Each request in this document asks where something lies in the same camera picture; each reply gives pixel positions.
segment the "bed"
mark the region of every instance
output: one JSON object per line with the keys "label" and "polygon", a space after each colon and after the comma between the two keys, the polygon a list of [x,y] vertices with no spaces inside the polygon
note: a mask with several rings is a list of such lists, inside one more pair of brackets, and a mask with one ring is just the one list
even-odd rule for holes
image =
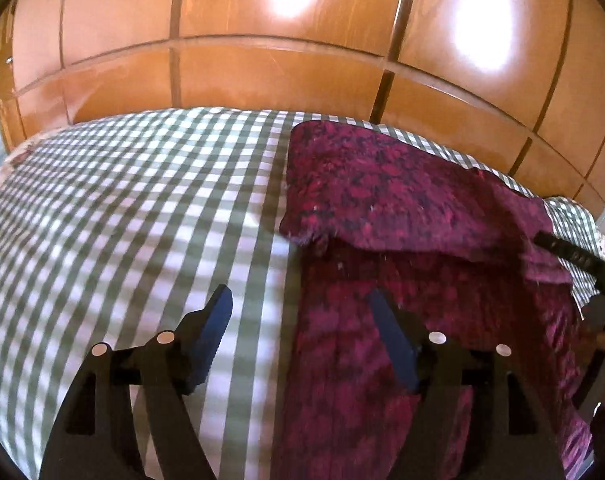
{"label": "bed", "polygon": [[[27,141],[0,170],[0,442],[38,477],[57,409],[90,346],[126,348],[174,328],[219,283],[234,295],[206,385],[186,398],[222,479],[268,479],[300,292],[278,234],[289,134],[324,119],[364,126],[465,168],[473,157],[384,125],[230,108],[169,109],[77,124]],[[554,233],[599,252],[592,216],[545,200]],[[578,308],[595,289],[570,264]],[[147,474],[159,473],[133,392]]]}

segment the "checkered fabric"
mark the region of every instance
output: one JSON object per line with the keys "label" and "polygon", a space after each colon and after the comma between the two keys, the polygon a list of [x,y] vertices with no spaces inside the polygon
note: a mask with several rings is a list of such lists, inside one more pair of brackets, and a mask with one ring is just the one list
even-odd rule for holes
{"label": "checkered fabric", "polygon": [[[292,127],[321,118],[491,171],[533,196],[470,156],[346,118],[194,108],[63,130],[0,188],[0,441],[29,478],[90,346],[143,344],[227,283],[230,325],[186,405],[220,478],[268,479],[300,286],[295,247],[277,234],[286,155]],[[589,213],[566,199],[547,210],[556,234],[597,253]],[[582,305],[593,283],[569,270]],[[146,468],[158,478],[134,396]]]}

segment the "gingham bed sheet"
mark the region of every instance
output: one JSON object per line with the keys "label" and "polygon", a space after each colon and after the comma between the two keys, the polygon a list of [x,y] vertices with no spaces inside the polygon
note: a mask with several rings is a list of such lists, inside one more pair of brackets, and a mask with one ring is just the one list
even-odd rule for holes
{"label": "gingham bed sheet", "polygon": [[[473,157],[387,126],[303,112],[193,108],[79,124],[43,142],[0,189],[0,441],[35,479],[52,423],[90,346],[142,344],[234,296],[206,384],[186,398],[214,471],[267,479],[297,315],[296,250],[277,234],[290,131],[365,126],[465,168]],[[546,201],[556,235],[597,254],[591,215]],[[593,280],[567,265],[579,306]],[[135,394],[138,442],[158,476]]]}

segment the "wooden headboard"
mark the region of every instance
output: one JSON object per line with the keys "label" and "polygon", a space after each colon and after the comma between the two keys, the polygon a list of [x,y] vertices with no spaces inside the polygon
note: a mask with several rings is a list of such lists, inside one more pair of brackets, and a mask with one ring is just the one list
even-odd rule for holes
{"label": "wooden headboard", "polygon": [[9,149],[203,105],[386,123],[542,196],[605,205],[597,0],[14,0],[0,20]]}

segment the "red blanket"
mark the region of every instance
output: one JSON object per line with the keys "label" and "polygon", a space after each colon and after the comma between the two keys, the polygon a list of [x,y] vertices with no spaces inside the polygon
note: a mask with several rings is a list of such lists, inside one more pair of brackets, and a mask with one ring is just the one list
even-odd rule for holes
{"label": "red blanket", "polygon": [[[394,377],[365,295],[386,288],[430,330],[517,353],[571,476],[589,443],[570,396],[571,277],[531,240],[541,199],[374,131],[310,121],[292,131],[281,233],[303,248],[302,294],[274,479],[383,480],[417,398]],[[461,396],[442,477],[456,475],[472,394]]]}

